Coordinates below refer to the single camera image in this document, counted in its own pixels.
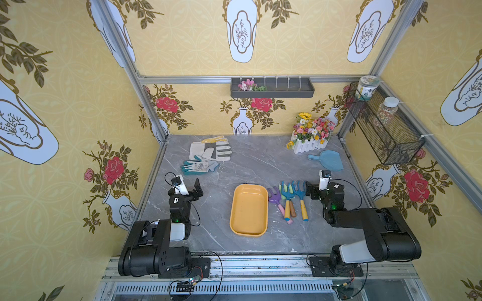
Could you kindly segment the blue fork yellow handle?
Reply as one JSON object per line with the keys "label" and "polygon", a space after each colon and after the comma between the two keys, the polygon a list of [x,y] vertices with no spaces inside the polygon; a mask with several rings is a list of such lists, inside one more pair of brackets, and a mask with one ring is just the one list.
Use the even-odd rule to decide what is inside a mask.
{"label": "blue fork yellow handle", "polygon": [[306,185],[304,181],[292,182],[294,194],[299,198],[303,221],[309,221],[308,211],[305,204]]}

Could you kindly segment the purple rake pink handle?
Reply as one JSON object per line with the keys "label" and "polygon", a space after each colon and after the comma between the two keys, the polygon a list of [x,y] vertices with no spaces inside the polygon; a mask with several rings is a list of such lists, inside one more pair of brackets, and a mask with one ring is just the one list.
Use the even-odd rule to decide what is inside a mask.
{"label": "purple rake pink handle", "polygon": [[291,218],[286,219],[285,218],[285,209],[283,205],[281,204],[282,200],[282,194],[281,194],[281,185],[279,184],[278,186],[274,186],[273,188],[267,188],[269,199],[268,201],[270,203],[274,203],[278,210],[280,211],[282,217],[285,219],[285,222],[287,224],[293,224],[293,221]]}

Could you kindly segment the yellow plastic storage tray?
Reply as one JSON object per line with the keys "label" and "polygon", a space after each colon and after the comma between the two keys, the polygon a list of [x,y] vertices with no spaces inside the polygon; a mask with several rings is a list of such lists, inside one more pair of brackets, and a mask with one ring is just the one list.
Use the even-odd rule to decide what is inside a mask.
{"label": "yellow plastic storage tray", "polygon": [[268,192],[257,184],[240,184],[233,194],[230,229],[242,237],[261,237],[267,231]]}

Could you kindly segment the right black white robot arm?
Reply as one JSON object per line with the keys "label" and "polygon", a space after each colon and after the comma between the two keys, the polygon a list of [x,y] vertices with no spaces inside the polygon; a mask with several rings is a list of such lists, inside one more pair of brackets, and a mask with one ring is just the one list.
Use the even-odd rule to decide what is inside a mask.
{"label": "right black white robot arm", "polygon": [[345,208],[345,187],[329,182],[326,189],[305,182],[305,195],[323,205],[331,227],[362,230],[364,239],[335,245],[329,256],[308,257],[314,277],[361,277],[363,263],[411,262],[422,255],[421,245],[403,215],[395,208]]}

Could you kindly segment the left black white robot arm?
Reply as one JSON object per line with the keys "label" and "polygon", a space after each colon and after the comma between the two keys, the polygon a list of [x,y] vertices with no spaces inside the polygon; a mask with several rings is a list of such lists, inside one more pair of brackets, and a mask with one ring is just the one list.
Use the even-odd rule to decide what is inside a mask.
{"label": "left black white robot arm", "polygon": [[168,219],[136,221],[131,227],[119,256],[117,270],[123,277],[158,275],[164,278],[186,277],[194,268],[188,247],[172,247],[170,243],[187,240],[193,227],[192,203],[203,197],[199,179],[192,190],[181,192],[183,180],[172,179],[168,191]]}

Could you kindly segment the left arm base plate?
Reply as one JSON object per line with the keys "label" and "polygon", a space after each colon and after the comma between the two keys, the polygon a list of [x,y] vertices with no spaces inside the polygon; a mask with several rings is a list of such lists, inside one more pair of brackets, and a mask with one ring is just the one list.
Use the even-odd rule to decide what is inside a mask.
{"label": "left arm base plate", "polygon": [[185,267],[169,268],[159,274],[158,278],[187,279],[199,276],[201,279],[210,275],[211,259],[208,257],[193,258]]}

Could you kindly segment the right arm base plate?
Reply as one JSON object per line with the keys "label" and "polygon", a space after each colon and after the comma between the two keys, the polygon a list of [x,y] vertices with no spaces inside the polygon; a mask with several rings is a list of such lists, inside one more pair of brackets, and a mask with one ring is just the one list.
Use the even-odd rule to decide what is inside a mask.
{"label": "right arm base plate", "polygon": [[357,263],[333,263],[330,257],[308,256],[308,266],[313,277],[362,277],[363,268]]}

